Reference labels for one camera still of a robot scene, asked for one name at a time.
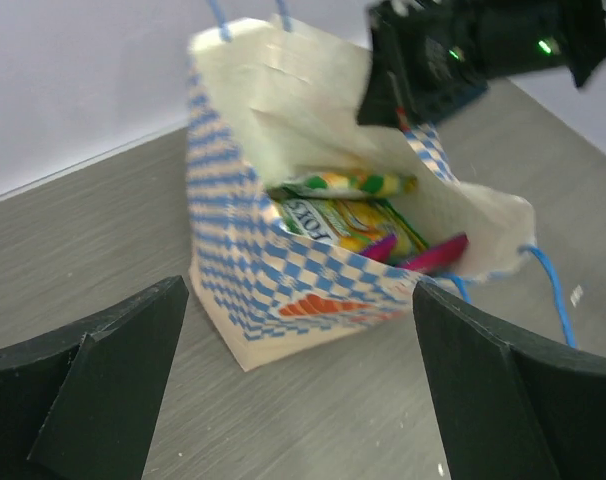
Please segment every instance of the magenta candy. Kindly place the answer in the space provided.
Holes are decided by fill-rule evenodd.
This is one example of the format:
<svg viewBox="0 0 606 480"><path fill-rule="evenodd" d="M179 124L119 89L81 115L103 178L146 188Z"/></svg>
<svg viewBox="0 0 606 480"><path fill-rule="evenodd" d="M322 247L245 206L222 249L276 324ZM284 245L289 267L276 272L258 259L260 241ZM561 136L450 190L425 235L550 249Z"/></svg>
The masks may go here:
<svg viewBox="0 0 606 480"><path fill-rule="evenodd" d="M396 247L396 242L396 235L389 235L361 251L360 255L377 262L385 263L394 247Z"/></svg>
<svg viewBox="0 0 606 480"><path fill-rule="evenodd" d="M463 256L468 244L467 235L459 234L401 263L398 268L419 273L430 273L449 267Z"/></svg>

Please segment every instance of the gray table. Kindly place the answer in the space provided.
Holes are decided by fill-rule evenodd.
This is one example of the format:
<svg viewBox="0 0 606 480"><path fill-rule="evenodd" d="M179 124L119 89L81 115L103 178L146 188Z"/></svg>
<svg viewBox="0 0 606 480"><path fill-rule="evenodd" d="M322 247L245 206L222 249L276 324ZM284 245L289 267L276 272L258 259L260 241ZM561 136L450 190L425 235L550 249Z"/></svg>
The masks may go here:
<svg viewBox="0 0 606 480"><path fill-rule="evenodd" d="M441 128L462 179L522 195L569 293L581 348L606 355L606 158L508 83ZM0 204L0 347L186 274L185 133ZM543 270L472 290L485 310L561 330ZM448 477L410 321L244 374L192 298L145 479Z"/></svg>

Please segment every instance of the black electronic device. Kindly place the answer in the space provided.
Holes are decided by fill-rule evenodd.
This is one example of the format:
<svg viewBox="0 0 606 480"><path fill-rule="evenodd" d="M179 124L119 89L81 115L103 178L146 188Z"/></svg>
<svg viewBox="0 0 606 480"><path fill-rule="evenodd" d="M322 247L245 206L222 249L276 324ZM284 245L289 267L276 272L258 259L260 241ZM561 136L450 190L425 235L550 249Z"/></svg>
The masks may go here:
<svg viewBox="0 0 606 480"><path fill-rule="evenodd" d="M601 0L384 0L368 9L372 67L359 125L433 122L488 80L606 59Z"/></svg>

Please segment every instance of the bag handle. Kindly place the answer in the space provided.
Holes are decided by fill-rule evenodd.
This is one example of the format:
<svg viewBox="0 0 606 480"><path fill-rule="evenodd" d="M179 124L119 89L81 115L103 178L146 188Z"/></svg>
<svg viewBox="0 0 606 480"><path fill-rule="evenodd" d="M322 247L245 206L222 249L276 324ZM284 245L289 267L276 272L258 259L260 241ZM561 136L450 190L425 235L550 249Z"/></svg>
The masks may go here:
<svg viewBox="0 0 606 480"><path fill-rule="evenodd" d="M552 261L545 253L543 253L540 248L535 247L534 245L523 245L519 248L519 253L531 253L532 255L534 255L534 258L539 261L539 263L547 273L547 276L550 279L550 283L552 284L554 305L556 306L556 311L559 315L559 320L561 321L561 328L563 329L563 335L565 336L565 343L567 343L572 348L578 348L576 343L576 337L574 336L574 330L572 329L572 322L570 321L567 309L565 308L561 280L559 279L559 276L556 273L556 269L554 268ZM467 291L467 287L465 285L465 280L463 280L457 275L452 274L442 275L440 278L450 280L452 283L454 283L454 286L461 294L461 298L463 298L463 300L465 300L467 303L472 303L470 295Z"/></svg>
<svg viewBox="0 0 606 480"><path fill-rule="evenodd" d="M221 33L221 40L228 43L231 42L232 34L230 33L230 29L227 26L225 14L223 13L223 9L219 5L218 0L207 0L207 3L212 9L216 24L219 27L219 32ZM283 22L283 30L285 30L286 32L291 32L292 17L290 17L290 11L287 7L287 4L285 3L285 0L276 0L276 7L278 9L279 16L281 17L281 22Z"/></svg>

